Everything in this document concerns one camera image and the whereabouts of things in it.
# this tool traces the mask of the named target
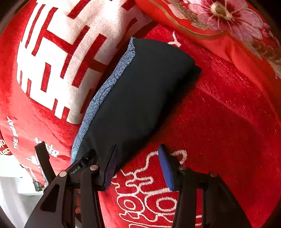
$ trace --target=red velvet surface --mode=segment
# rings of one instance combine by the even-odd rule
[[[172,33],[157,25],[145,38],[171,42]],[[168,220],[173,219],[177,193],[166,192],[157,155],[152,153],[165,143],[171,152],[185,150],[184,164],[193,170],[217,171],[252,226],[261,227],[281,196],[281,129],[274,112],[257,86],[233,65],[180,33],[175,36],[202,73],[145,148],[100,194],[106,226],[171,226]],[[196,223],[200,227],[200,218]]]

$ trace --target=blue gripper pad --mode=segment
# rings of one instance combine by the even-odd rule
[[[158,157],[159,157],[161,169],[164,175],[166,186],[171,191],[173,191],[175,188],[174,180],[173,180],[173,171],[167,156],[171,156],[171,155],[167,152],[166,146],[164,144],[161,144],[158,147]]]

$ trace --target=pink flower embroidery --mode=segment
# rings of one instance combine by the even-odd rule
[[[248,8],[245,0],[188,0],[189,9],[213,31],[228,31],[238,40],[262,39],[260,16]]]
[[[269,38],[271,40],[273,40],[274,42],[276,42],[276,44],[278,46],[280,46],[279,41],[277,40],[277,38],[273,35],[273,33],[270,30],[270,26],[266,23],[264,23],[264,27],[262,29],[262,34],[265,38]]]

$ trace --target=pillow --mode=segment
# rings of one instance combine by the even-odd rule
[[[131,38],[128,50],[87,108],[72,147],[72,161],[89,151],[102,160],[117,145],[116,170],[122,168],[173,109],[179,88],[192,84],[200,71],[176,47]]]
[[[34,146],[45,141],[56,173],[69,166],[103,72],[150,22],[133,0],[30,0],[1,35],[0,129],[40,182]]]
[[[280,123],[281,46],[261,14],[245,0],[136,0],[169,25],[234,64],[268,98]]]

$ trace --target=floral embroidered cushion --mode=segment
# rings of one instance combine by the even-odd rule
[[[156,21],[234,64],[281,116],[281,46],[245,0],[136,0]]]

